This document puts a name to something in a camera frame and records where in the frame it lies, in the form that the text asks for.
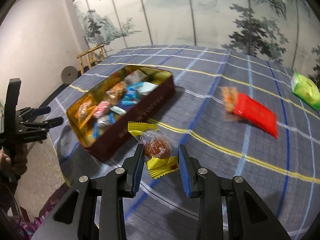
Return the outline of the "person left hand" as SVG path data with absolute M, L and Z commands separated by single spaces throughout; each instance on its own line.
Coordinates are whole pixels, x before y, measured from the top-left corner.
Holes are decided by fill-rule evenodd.
M 1 171 L 12 171 L 21 176 L 27 171 L 27 144 L 16 146 L 14 161 L 1 150 Z

